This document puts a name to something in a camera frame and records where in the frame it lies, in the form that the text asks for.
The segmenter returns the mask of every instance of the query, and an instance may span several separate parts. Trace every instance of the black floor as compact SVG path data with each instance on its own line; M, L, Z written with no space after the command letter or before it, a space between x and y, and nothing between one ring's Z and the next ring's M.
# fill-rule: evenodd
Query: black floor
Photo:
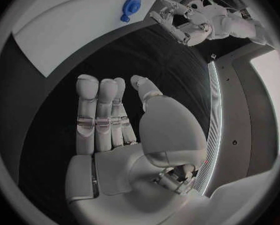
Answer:
M68 163L75 154L78 105L75 82L80 74L99 80L125 79L123 103L137 136L143 111L129 83L132 75L148 77L165 95L185 105L207 135L210 88L206 59L212 53L212 46L217 52L226 51L210 42L198 47L201 52L184 47L158 26L152 26L120 38L89 56L58 84L29 129L20 165L22 191L57 223L76 224L65 202L64 185Z

